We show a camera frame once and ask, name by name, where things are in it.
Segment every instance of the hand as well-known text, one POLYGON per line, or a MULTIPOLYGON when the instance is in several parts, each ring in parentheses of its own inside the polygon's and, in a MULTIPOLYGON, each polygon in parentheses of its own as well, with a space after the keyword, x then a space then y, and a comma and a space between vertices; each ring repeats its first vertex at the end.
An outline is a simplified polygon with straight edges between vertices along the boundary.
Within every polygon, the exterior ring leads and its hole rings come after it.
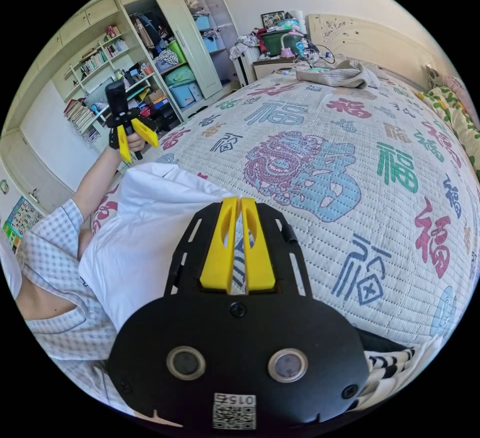
POLYGON ((145 147, 145 140, 138 133, 132 133, 126 138, 128 147, 132 152, 141 152, 145 147))

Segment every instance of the qr code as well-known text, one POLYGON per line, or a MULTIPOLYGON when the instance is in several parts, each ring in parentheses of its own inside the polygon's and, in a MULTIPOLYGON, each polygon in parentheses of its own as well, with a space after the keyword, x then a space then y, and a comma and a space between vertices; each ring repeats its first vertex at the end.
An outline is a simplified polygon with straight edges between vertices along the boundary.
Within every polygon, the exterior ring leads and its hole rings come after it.
POLYGON ((256 428, 255 398, 250 395, 215 394, 213 428, 254 430, 256 428))

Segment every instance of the white headboard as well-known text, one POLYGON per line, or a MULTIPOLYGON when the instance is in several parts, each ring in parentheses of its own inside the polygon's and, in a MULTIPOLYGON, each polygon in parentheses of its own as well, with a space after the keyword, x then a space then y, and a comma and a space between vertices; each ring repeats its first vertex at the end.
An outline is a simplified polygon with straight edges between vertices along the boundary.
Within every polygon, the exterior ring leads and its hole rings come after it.
POLYGON ((309 14, 306 22, 315 45, 328 47, 334 55, 375 63, 428 89, 424 66, 435 67, 438 60, 406 35, 378 23, 342 15, 309 14))

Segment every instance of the person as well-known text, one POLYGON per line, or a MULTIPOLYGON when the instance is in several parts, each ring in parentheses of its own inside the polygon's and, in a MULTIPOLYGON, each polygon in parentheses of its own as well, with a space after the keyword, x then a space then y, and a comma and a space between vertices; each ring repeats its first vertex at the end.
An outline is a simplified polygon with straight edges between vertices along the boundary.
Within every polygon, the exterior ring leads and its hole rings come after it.
MULTIPOLYGON (((131 151, 143 149, 136 133, 127 139, 131 151)), ((118 150, 107 147, 73 197, 24 234, 16 255, 1 233, 0 262, 20 314, 60 370, 100 402, 145 419, 125 404, 105 373, 117 332, 79 275, 79 259, 92 239, 82 225, 98 208, 121 160, 118 150)))

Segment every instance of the pillow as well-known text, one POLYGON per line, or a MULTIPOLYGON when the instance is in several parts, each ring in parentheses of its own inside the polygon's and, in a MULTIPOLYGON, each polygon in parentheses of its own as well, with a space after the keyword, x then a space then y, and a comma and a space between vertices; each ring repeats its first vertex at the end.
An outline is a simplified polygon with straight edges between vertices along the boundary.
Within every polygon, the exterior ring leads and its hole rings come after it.
POLYGON ((426 66, 425 69, 428 74, 428 85, 430 89, 438 86, 446 86, 452 90, 452 92, 457 95, 460 102, 465 107, 465 110, 472 119, 474 125, 477 128, 480 128, 479 116, 467 91, 467 87, 465 87, 465 84, 462 82, 462 80, 460 80, 458 77, 454 77, 453 75, 441 76, 434 68, 428 66, 426 66))
POLYGON ((480 182, 480 131, 457 95, 444 86, 435 87, 428 94, 419 92, 416 95, 453 130, 480 182))

